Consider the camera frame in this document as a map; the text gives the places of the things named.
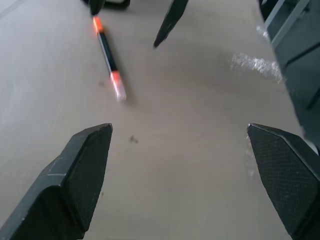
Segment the dark speck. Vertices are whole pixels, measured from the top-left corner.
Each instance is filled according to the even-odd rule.
[[[138,139],[135,138],[135,136],[132,135],[132,136],[129,138],[129,143],[138,144],[139,141],[138,141]]]

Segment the table surface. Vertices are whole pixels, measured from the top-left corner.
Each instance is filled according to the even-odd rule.
[[[103,10],[127,102],[118,103],[80,0],[0,3],[0,225],[70,137],[112,123],[86,240],[289,240],[247,167],[248,123],[300,135],[283,83],[234,71],[233,54],[274,61],[256,0],[190,0],[153,42],[169,0]]]

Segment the pen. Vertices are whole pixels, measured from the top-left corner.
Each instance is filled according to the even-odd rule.
[[[123,101],[127,97],[126,91],[125,91],[120,73],[118,71],[118,68],[116,66],[116,62],[114,60],[114,57],[112,56],[111,49],[107,41],[107,37],[105,35],[104,26],[102,25],[99,17],[97,16],[93,17],[93,25],[95,28],[95,32],[98,35],[98,38],[102,47],[102,51],[104,54],[104,58],[110,72],[110,79],[111,79],[113,88],[115,90],[116,99],[118,101]]]

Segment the metal frame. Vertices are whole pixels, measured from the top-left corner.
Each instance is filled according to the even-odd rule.
[[[282,39],[285,37],[285,35],[288,33],[289,29],[293,26],[293,24],[296,22],[296,20],[300,17],[306,6],[310,0],[300,0],[297,2],[296,6],[280,28],[280,30],[277,32],[277,34],[274,36],[274,38],[271,41],[271,45],[273,48],[276,48],[279,43],[282,41]],[[271,22],[274,20],[275,16],[279,12],[280,8],[282,5],[285,3],[285,0],[278,0],[276,5],[274,6],[273,10],[271,11],[270,15],[266,19],[264,25],[265,28],[267,29]]]

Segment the clear pen end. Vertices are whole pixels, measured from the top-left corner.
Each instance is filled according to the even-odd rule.
[[[118,71],[113,71],[110,74],[110,79],[115,91],[115,97],[118,101],[124,101],[127,98],[124,84],[122,82],[120,73]]]

